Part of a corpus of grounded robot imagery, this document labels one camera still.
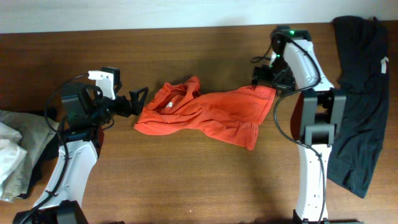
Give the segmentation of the red t-shirt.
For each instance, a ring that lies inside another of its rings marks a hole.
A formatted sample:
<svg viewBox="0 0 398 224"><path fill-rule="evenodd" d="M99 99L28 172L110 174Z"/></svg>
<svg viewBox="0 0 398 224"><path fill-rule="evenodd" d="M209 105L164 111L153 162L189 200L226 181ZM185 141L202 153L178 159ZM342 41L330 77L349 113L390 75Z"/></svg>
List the red t-shirt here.
<svg viewBox="0 0 398 224"><path fill-rule="evenodd" d="M252 85L202 95L200 79L192 76L178 85L165 83L143 108L134 129L151 136L195 129L251 151L275 96L273 88Z"/></svg>

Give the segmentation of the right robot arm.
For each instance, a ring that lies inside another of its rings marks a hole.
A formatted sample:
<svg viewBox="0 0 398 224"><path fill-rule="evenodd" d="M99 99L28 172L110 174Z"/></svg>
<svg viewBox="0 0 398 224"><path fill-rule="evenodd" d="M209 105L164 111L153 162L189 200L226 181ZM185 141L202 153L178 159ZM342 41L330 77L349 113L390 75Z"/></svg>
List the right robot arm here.
<svg viewBox="0 0 398 224"><path fill-rule="evenodd" d="M300 187L294 223L329 223L326 176L332 145L340 132L346 95L324 75L307 30L278 26L262 57L267 65L255 67L252 85L265 83L281 93L277 104L298 95L290 119L290 134L279 132L298 147Z"/></svg>

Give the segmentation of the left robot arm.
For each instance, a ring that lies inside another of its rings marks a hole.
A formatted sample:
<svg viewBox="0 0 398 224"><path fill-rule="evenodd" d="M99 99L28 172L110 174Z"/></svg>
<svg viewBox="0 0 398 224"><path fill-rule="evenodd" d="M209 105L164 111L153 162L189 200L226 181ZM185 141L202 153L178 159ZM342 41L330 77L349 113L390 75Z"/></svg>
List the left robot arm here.
<svg viewBox="0 0 398 224"><path fill-rule="evenodd" d="M139 115L148 88L130 91L130 97L106 96L106 88L80 82L57 88L67 111L56 130L58 160L47 187L30 210L16 213L14 223L87 223L82 199L90 172L114 116Z"/></svg>

